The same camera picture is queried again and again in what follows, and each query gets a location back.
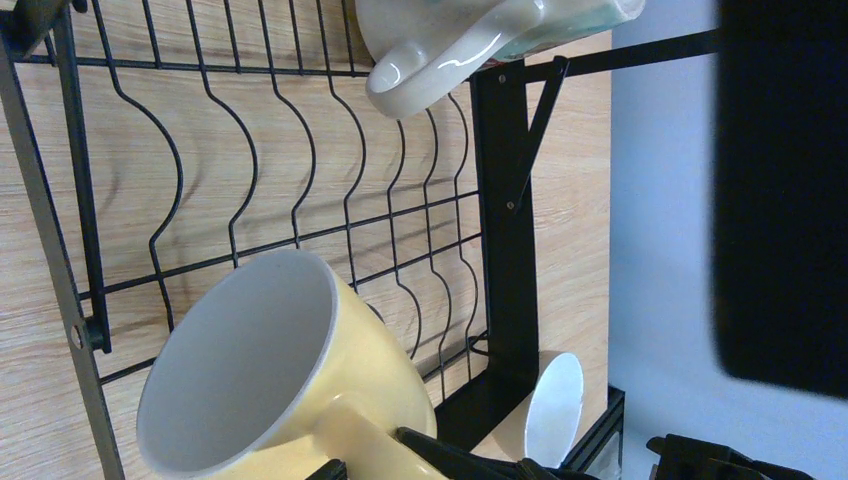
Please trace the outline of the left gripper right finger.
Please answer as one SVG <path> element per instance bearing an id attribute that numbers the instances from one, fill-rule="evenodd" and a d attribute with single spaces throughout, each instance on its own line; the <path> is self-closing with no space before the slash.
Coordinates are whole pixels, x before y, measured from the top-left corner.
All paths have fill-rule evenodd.
<path id="1" fill-rule="evenodd" d="M 646 447 L 659 456 L 652 479 L 813 479 L 800 470 L 753 460 L 726 445 L 675 434 L 655 436 Z"/>

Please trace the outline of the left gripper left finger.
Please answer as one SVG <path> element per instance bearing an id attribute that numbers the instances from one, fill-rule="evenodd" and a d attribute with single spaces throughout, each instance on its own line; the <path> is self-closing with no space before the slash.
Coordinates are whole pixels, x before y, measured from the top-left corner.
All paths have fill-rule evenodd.
<path id="1" fill-rule="evenodd" d="M 544 467 L 530 458 L 505 461 L 487 458 L 407 427 L 395 438 L 449 479 L 594 479 L 594 476 L 562 468 Z"/>

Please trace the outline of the yellow ceramic mug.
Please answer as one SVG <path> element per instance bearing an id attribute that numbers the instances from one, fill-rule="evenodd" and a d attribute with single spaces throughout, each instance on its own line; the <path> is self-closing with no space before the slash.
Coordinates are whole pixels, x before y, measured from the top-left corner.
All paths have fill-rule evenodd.
<path id="1" fill-rule="evenodd" d="M 166 478 L 305 477 L 329 460 L 352 479 L 437 479 L 400 443 L 437 432 L 397 338 L 319 256 L 264 255 L 187 312 L 157 356 L 136 415 L 141 457 Z"/>

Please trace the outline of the black wire dish rack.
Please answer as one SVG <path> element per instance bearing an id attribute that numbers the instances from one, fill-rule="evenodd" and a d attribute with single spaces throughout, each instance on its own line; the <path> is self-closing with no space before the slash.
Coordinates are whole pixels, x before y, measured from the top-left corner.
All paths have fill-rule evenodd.
<path id="1" fill-rule="evenodd" d="M 350 1 L 1 5 L 1 475 L 150 479 L 136 408 L 191 305 L 323 257 L 396 336 L 441 435 L 491 431 L 533 348 L 585 371 L 572 468 L 621 462 L 608 381 L 612 80 L 712 33 L 610 33 L 404 120 L 365 94 Z"/>

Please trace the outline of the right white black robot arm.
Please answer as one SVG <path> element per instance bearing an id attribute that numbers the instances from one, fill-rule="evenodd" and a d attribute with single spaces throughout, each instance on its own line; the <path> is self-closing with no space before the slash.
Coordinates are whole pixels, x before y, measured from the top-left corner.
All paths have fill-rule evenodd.
<path id="1" fill-rule="evenodd" d="M 730 376 L 847 395 L 847 5 L 723 1 L 711 303 Z"/>

